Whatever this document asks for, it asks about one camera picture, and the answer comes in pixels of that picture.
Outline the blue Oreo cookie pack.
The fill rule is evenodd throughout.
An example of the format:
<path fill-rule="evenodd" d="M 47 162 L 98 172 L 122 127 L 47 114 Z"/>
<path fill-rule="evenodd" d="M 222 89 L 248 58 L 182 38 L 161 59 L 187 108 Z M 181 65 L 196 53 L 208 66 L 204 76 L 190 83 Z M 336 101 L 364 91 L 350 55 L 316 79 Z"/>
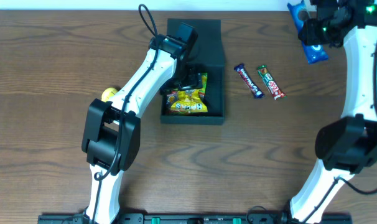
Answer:
<path fill-rule="evenodd" d="M 288 3 L 287 8 L 292 16 L 297 31 L 300 32 L 304 26 L 304 22 L 310 18 L 305 2 L 301 1 L 295 5 Z M 301 44 L 309 64 L 328 60 L 328 55 L 321 45 L 305 45 L 303 42 L 301 42 Z"/>

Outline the yellow Mentos gum bottle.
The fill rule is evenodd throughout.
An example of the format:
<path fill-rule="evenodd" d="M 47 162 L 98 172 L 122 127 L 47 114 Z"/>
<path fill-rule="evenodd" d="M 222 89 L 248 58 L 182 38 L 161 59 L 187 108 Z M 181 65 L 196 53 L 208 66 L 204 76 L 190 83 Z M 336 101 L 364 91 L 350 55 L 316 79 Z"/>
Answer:
<path fill-rule="evenodd" d="M 102 94 L 101 94 L 101 101 L 103 102 L 109 102 L 112 101 L 113 97 L 117 94 L 118 90 L 114 87 L 107 88 Z"/>

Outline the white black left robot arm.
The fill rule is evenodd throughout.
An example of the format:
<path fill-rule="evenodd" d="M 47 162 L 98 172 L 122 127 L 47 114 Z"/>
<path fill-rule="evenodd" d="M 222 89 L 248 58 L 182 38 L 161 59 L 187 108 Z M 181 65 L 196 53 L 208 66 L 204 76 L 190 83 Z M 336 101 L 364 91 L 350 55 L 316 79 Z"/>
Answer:
<path fill-rule="evenodd" d="M 95 99 L 88 108 L 81 148 L 90 165 L 89 223 L 113 223 L 119 213 L 124 171 L 135 160 L 141 117 L 158 92 L 200 88 L 188 59 L 198 38 L 194 27 L 180 23 L 175 35 L 156 34 L 132 78 L 110 99 Z"/>

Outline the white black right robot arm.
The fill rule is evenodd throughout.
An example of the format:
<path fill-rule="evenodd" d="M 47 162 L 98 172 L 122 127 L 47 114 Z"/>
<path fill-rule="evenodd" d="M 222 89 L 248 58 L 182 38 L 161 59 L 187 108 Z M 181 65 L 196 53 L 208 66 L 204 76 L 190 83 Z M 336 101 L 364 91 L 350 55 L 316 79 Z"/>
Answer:
<path fill-rule="evenodd" d="M 377 162 L 377 1 L 314 1 L 317 15 L 298 37 L 305 45 L 343 47 L 347 84 L 341 118 L 315 141 L 316 163 L 289 202 L 284 223 L 330 223 L 324 214 L 344 185 Z"/>

